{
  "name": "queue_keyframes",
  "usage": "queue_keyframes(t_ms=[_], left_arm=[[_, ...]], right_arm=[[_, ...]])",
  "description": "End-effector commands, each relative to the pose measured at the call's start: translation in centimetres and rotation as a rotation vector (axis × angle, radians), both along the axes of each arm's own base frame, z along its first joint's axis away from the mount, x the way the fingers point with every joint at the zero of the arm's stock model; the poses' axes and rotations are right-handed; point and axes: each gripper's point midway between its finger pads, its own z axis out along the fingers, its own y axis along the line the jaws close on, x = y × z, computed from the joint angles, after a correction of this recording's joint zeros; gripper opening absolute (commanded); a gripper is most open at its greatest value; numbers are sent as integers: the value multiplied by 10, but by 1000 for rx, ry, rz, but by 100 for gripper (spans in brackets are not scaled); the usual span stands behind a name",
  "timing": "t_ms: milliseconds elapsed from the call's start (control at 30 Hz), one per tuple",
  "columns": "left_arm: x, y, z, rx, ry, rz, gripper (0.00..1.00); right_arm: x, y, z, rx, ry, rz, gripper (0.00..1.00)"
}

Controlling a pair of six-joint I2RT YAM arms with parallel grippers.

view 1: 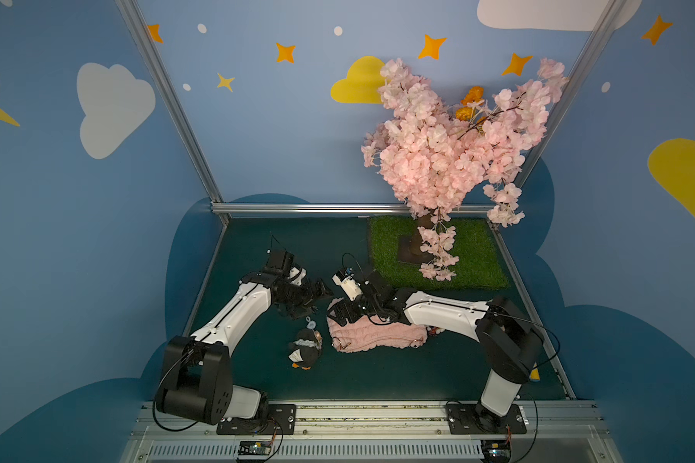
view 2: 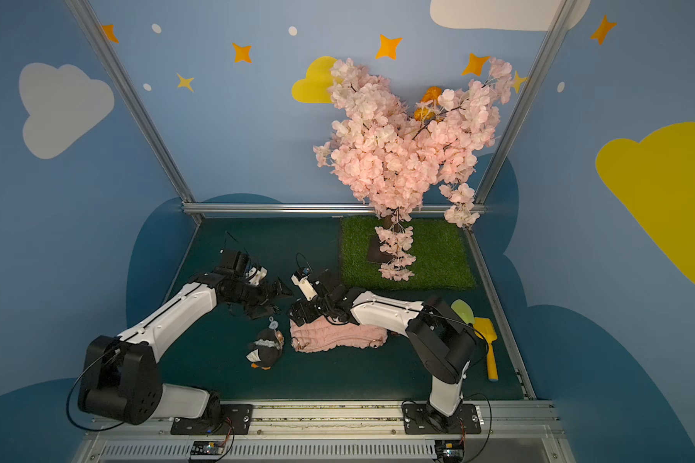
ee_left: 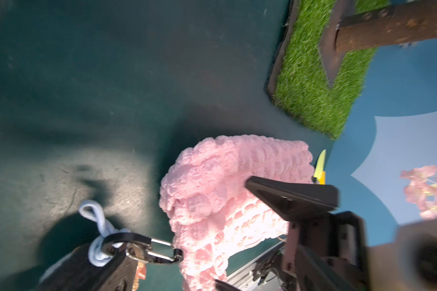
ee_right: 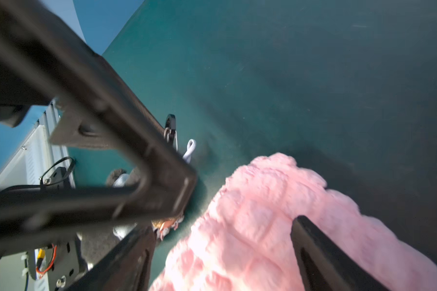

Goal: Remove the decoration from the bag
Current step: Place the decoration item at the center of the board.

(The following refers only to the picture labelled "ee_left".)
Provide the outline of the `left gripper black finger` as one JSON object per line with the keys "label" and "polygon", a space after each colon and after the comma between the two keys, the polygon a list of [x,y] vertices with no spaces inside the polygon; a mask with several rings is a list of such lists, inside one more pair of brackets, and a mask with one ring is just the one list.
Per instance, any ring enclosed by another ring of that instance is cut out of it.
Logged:
{"label": "left gripper black finger", "polygon": [[131,291],[137,262],[123,252],[103,267],[89,261],[89,244],[77,247],[48,268],[36,291]]}

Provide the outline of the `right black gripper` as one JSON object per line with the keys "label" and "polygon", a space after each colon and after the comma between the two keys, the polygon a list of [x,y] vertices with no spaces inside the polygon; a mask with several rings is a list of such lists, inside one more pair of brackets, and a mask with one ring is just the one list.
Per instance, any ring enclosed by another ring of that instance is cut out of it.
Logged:
{"label": "right black gripper", "polygon": [[369,291],[364,220],[339,206],[332,185],[284,183],[252,176],[245,187],[291,222],[281,259],[285,291]]}

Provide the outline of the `pink fluffy knitted bag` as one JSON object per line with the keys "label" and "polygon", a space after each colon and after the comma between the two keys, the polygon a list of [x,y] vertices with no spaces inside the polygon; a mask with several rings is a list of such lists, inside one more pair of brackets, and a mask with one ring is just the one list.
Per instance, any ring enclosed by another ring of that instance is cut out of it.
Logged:
{"label": "pink fluffy knitted bag", "polygon": [[227,279],[231,256],[288,231],[288,223],[245,188],[256,176],[285,183],[312,182],[308,144],[257,135],[206,138],[180,153],[163,177],[160,207],[186,291],[212,291]]}

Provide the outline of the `white orange duck plush charm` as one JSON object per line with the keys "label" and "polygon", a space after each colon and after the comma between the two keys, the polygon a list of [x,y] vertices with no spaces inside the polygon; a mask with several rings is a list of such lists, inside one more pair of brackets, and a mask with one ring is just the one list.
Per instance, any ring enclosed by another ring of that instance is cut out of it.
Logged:
{"label": "white orange duck plush charm", "polygon": [[82,217],[95,222],[100,234],[89,246],[90,263],[96,267],[103,267],[115,257],[117,252],[123,252],[137,262],[132,291],[140,280],[139,264],[168,266],[184,260],[183,251],[176,249],[171,242],[149,238],[128,229],[115,228],[106,218],[102,206],[96,201],[83,201],[79,207],[79,213]]}

